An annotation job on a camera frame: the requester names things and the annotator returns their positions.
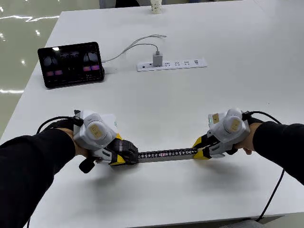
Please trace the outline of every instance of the power outlet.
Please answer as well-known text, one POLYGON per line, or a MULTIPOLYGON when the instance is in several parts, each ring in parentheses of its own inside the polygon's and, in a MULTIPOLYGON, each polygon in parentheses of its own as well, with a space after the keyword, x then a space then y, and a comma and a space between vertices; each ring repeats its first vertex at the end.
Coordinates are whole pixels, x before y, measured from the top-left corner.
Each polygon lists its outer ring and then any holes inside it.
POLYGON ((171 70, 183 68, 197 68, 206 67, 207 63, 203 58, 163 61, 162 66, 153 66, 152 62, 137 64, 137 71, 150 71, 150 70, 171 70))

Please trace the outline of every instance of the power adapter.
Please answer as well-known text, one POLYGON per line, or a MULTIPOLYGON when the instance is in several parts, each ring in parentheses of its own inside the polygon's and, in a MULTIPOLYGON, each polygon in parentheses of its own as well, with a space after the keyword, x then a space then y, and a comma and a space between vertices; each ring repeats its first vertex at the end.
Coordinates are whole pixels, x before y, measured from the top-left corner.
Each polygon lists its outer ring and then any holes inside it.
POLYGON ((153 66, 161 67, 162 66, 162 54, 159 51, 156 51, 153 54, 153 66))

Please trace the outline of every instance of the black sleeve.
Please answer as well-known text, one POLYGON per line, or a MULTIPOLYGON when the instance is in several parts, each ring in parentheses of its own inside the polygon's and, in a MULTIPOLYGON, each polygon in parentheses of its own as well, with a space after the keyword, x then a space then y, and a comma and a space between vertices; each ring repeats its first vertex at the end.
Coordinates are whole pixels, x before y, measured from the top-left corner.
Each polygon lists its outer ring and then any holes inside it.
POLYGON ((0 227, 22 228, 53 182, 75 155, 59 129, 21 136, 0 146, 0 227))
POLYGON ((253 137, 255 151, 304 184, 304 125, 261 124, 253 137))

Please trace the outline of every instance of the hand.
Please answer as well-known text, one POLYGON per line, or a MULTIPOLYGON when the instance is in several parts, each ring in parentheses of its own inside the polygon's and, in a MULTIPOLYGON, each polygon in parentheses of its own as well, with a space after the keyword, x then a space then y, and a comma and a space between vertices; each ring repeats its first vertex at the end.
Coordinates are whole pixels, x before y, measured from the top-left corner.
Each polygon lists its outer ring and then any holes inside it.
POLYGON ((255 151, 255 148, 253 147, 253 136, 257 130, 257 128, 261 125, 262 123, 252 123, 250 127, 250 134, 247 136, 246 139, 243 141, 237 143, 234 147, 236 149, 241 149, 243 148, 246 154, 251 155, 252 151, 255 151))
POLYGON ((73 139, 74 133, 72 130, 67 129, 67 128, 57 128, 57 129, 62 130, 63 132, 67 133, 67 135, 70 136, 70 138, 73 140, 73 143, 75 146, 75 156, 77 156, 77 155, 82 155, 85 157, 88 156, 88 150, 81 148, 74 142, 74 139, 73 139))

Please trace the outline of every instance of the tan sticker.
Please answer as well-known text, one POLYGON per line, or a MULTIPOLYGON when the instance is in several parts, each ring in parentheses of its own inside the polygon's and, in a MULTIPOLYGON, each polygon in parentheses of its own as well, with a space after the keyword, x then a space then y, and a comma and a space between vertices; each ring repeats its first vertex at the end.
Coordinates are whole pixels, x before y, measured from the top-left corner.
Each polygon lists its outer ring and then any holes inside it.
POLYGON ((241 122, 240 122, 239 120, 234 119, 234 120, 232 121, 232 125, 231 125, 231 127, 230 127, 230 131, 236 132, 236 131, 238 130, 238 126, 239 126, 240 123, 241 123, 241 122))
POLYGON ((89 129, 96 139, 100 138, 103 135, 96 124, 90 126, 89 129))
POLYGON ((219 122, 219 114, 218 113, 213 114, 212 119, 213 119, 214 124, 218 123, 219 122))

